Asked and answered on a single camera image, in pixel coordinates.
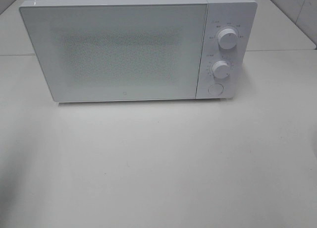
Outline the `round door release button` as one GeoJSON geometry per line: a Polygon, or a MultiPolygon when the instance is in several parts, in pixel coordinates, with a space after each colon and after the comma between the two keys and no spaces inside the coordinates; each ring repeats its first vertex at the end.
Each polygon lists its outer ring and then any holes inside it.
{"type": "Polygon", "coordinates": [[[208,93],[211,96],[218,98],[223,93],[223,90],[224,90],[224,87],[221,84],[215,83],[209,87],[208,93]]]}

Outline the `white timer knob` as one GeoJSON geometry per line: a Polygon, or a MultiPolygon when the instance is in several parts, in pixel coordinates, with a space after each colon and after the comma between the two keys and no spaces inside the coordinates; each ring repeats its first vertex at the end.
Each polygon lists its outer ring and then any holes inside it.
{"type": "Polygon", "coordinates": [[[213,76],[217,79],[224,79],[230,75],[231,66],[227,61],[220,60],[211,67],[213,76]]]}

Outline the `white microwave door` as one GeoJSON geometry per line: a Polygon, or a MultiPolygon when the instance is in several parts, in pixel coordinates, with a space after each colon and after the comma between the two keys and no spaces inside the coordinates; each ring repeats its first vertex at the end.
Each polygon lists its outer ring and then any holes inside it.
{"type": "Polygon", "coordinates": [[[55,102],[193,99],[204,4],[22,7],[55,102]]]}

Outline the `white microwave oven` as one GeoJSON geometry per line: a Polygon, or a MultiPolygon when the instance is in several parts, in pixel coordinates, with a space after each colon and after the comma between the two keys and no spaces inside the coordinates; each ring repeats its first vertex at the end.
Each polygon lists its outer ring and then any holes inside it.
{"type": "Polygon", "coordinates": [[[237,90],[243,58],[258,7],[255,0],[25,0],[19,12],[22,7],[186,4],[204,4],[207,7],[198,83],[193,99],[232,98],[237,90]],[[233,28],[238,32],[237,45],[230,50],[224,50],[218,45],[217,34],[224,28],[233,28]],[[231,66],[230,75],[224,79],[215,78],[211,70],[213,64],[220,60],[227,61],[231,66]],[[215,83],[224,87],[218,98],[208,93],[209,87],[215,83]]]}

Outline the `upper white power knob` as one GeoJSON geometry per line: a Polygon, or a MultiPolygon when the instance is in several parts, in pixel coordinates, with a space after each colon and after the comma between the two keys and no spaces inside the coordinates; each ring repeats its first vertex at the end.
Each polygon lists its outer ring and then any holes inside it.
{"type": "Polygon", "coordinates": [[[221,29],[217,34],[218,45],[224,50],[230,50],[237,45],[238,32],[233,28],[221,29]]]}

